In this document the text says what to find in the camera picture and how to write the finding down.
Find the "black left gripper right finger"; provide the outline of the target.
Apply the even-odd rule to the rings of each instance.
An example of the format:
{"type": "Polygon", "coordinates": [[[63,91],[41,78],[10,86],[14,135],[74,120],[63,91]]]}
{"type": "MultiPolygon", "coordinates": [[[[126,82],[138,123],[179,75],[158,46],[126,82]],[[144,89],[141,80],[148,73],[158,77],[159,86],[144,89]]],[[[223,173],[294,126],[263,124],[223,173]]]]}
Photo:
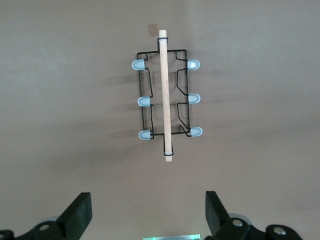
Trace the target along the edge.
{"type": "Polygon", "coordinates": [[[205,193],[205,218],[211,232],[207,240],[301,240],[292,228],[271,224],[261,231],[240,217],[231,217],[215,191],[205,193]]]}

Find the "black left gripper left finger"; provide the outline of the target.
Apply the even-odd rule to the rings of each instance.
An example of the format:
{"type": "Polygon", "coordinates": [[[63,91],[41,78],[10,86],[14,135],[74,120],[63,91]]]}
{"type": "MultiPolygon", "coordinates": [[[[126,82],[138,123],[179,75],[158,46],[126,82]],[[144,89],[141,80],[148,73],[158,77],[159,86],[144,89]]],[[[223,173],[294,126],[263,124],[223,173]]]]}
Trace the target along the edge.
{"type": "Polygon", "coordinates": [[[15,236],[12,230],[0,231],[2,240],[79,240],[92,220],[92,198],[80,193],[56,219],[37,224],[30,231],[15,236]]]}

